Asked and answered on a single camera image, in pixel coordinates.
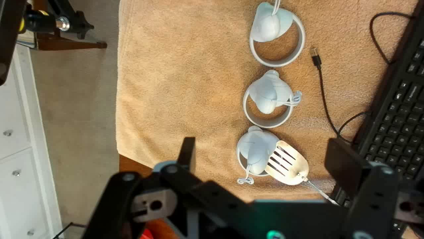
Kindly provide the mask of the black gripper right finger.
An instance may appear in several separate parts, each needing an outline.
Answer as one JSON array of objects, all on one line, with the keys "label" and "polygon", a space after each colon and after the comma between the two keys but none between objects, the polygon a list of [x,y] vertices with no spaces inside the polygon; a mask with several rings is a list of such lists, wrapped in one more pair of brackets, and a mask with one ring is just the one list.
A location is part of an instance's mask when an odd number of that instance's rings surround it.
[{"label": "black gripper right finger", "polygon": [[324,167],[349,198],[345,239],[388,239],[397,200],[397,175],[384,163],[363,159],[339,138],[330,138]]}]

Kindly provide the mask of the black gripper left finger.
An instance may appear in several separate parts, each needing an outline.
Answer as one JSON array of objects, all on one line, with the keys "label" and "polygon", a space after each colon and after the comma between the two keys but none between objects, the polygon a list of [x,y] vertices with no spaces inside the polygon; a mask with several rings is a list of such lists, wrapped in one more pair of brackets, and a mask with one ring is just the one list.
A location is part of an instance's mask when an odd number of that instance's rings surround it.
[{"label": "black gripper left finger", "polygon": [[194,138],[182,139],[176,162],[149,175],[110,177],[82,239],[140,239],[147,224],[163,220],[181,239],[246,239],[246,204],[213,181],[190,173]]}]

